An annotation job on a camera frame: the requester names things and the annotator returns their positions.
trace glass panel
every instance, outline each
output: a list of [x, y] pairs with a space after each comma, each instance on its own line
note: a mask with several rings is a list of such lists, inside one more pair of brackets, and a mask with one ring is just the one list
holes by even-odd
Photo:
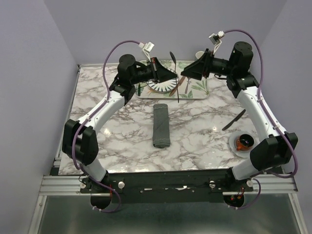
[[250, 208], [220, 203], [124, 204], [115, 214], [93, 211], [87, 196], [48, 197], [40, 234], [295, 234], [288, 195], [261, 195]]

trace metal frame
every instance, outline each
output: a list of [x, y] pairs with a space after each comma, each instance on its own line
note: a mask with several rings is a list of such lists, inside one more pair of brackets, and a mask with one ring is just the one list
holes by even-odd
[[[70, 113], [72, 110], [74, 97], [76, 93], [76, 87], [78, 83], [78, 78], [80, 74], [81, 67], [96, 67], [102, 66], [102, 64], [86, 64], [78, 65], [78, 74], [76, 80], [76, 86], [74, 88], [71, 105], [69, 106], [66, 120], [69, 119]], [[56, 153], [54, 167], [59, 167], [61, 158], [60, 158], [60, 149], [61, 149], [61, 140], [58, 145], [58, 150]], [[79, 176], [44, 176], [42, 179], [42, 184], [39, 191], [39, 196], [35, 206], [35, 211], [29, 228], [29, 234], [37, 234], [40, 227], [40, 222], [43, 216], [45, 203], [47, 196], [73, 196], [73, 195], [83, 195], [91, 196], [91, 194], [82, 194], [80, 193], [80, 182], [78, 180]], [[256, 177], [261, 183], [261, 193], [262, 194], [289, 194], [289, 198], [292, 204], [292, 208], [302, 234], [308, 234], [308, 230], [301, 212], [300, 204], [297, 197], [297, 186], [293, 178], [281, 179], [273, 175], [259, 175]], [[257, 194], [258, 185], [255, 183], [253, 185], [253, 192], [246, 192], [245, 194]], [[235, 195], [237, 192], [224, 192], [223, 195]], [[92, 195], [101, 195], [109, 196], [110, 194], [92, 194]]]
[[28, 230], [28, 234], [38, 233], [46, 200], [47, 200], [47, 196], [42, 196], [42, 195], [38, 196], [33, 218], [31, 220], [30, 227]]
[[[73, 196], [73, 195], [88, 195], [80, 193], [79, 176], [44, 176], [39, 191], [39, 195], [58, 195], [58, 196]], [[258, 175], [256, 177], [261, 183], [262, 194], [294, 194], [297, 192], [297, 186], [293, 178], [282, 179], [274, 175]], [[253, 192], [245, 194], [257, 194], [259, 186], [253, 185]], [[224, 192], [223, 195], [236, 195], [237, 191]]]
[[[71, 104], [70, 104], [70, 106], [69, 106], [69, 108], [68, 108], [67, 115], [66, 115], [66, 120], [64, 121], [64, 124], [65, 124], [65, 122], [69, 119], [70, 113], [71, 113], [72, 108], [73, 108], [73, 103], [74, 103], [74, 99], [75, 99], [75, 93], [76, 93], [77, 84], [78, 84], [79, 75], [80, 75], [80, 69], [81, 69], [81, 65], [77, 64], [77, 66], [78, 66], [78, 71], [77, 71], [76, 83], [75, 83], [74, 91], [73, 91], [72, 97], [71, 97]], [[58, 143], [58, 150], [57, 150], [57, 153], [56, 153], [56, 155], [55, 155], [55, 158], [60, 157], [60, 150], [61, 150], [61, 147], [62, 147], [63, 134], [64, 134], [64, 132], [62, 132], [62, 136], [61, 136], [61, 138], [60, 138], [60, 140], [59, 140], [59, 143]]]
[[301, 211], [301, 207], [299, 204], [297, 194], [288, 194], [288, 195], [289, 195], [289, 199], [290, 199], [291, 204], [292, 204], [292, 209], [293, 209], [294, 215], [296, 217], [300, 232], [302, 234], [309, 234], [308, 228], [307, 228], [306, 223], [304, 221], [304, 217], [303, 217], [303, 214]]

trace patterned placemat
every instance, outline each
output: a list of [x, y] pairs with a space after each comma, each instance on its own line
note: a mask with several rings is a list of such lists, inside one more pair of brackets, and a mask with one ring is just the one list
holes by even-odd
[[[192, 62], [193, 61], [177, 61], [176, 72], [179, 75], [179, 80], [182, 78], [180, 74], [183, 71], [183, 69]], [[160, 60], [160, 63], [166, 68], [172, 70], [175, 69], [175, 64], [171, 60]], [[179, 98], [181, 99], [205, 99], [209, 94], [207, 79], [202, 78], [202, 80], [199, 81], [186, 77], [184, 81], [181, 83], [181, 85], [178, 87], [178, 91]], [[139, 85], [136, 85], [136, 95], [139, 98], [177, 99], [177, 92], [175, 91], [173, 94], [171, 94], [171, 92], [172, 91], [162, 93], [155, 92], [149, 87], [148, 83], [145, 82], [140, 83], [140, 88]]]

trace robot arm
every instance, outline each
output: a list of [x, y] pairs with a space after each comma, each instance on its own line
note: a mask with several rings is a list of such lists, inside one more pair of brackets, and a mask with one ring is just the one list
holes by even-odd
[[[136, 91], [135, 84], [149, 80], [161, 83], [177, 77], [176, 73], [163, 67], [156, 57], [150, 58], [147, 65], [144, 65], [137, 62], [132, 55], [123, 55], [119, 59], [117, 71], [118, 74], [109, 87], [109, 99], [107, 100], [105, 96], [89, 113], [78, 121], [68, 120], [64, 127], [62, 151], [72, 158], [72, 147], [75, 147], [77, 161], [97, 181], [102, 181], [106, 175], [106, 170], [96, 159], [98, 155], [97, 134], [102, 126], [132, 98]], [[73, 146], [74, 135], [84, 122], [86, 123], [79, 132], [81, 137], [77, 138]]]
[[[240, 41], [234, 45], [229, 60], [215, 58], [214, 52], [206, 49], [199, 60], [181, 72], [183, 76], [198, 80], [201, 80], [202, 76], [208, 77], [210, 72], [227, 76], [228, 88], [246, 109], [257, 130], [260, 144], [251, 150], [249, 159], [229, 169], [227, 178], [230, 184], [238, 180], [248, 179], [259, 171], [286, 164], [292, 157], [285, 140], [274, 129], [259, 103], [259, 99], [262, 100], [270, 116], [278, 123], [262, 94], [260, 93], [260, 98], [257, 96], [259, 84], [249, 72], [252, 58], [251, 45]], [[296, 134], [289, 134], [280, 125], [279, 129], [294, 148], [298, 142]]]

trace plate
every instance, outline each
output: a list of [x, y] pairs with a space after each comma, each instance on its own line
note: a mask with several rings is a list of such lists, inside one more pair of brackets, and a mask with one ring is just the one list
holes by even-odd
[[[236, 145], [235, 145], [235, 141], [236, 139], [240, 136], [240, 135], [243, 135], [243, 134], [248, 134], [248, 135], [251, 135], [254, 139], [254, 144], [253, 146], [247, 150], [247, 151], [238, 151], [236, 149]], [[229, 138], [229, 145], [230, 145], [230, 148], [231, 150], [233, 151], [233, 153], [239, 157], [242, 157], [242, 158], [249, 158], [249, 155], [250, 155], [250, 151], [256, 147], [258, 145], [258, 140], [255, 138], [255, 136], [253, 134], [250, 134], [248, 132], [243, 132], [243, 131], [236, 131], [236, 132], [233, 132], [231, 135], [230, 135], [230, 138]]]
[[165, 81], [162, 83], [149, 83], [148, 86], [150, 89], [154, 90], [155, 92], [158, 93], [166, 93], [172, 91], [175, 87], [176, 84], [179, 82], [178, 78], [177, 79], [171, 79], [169, 81]]

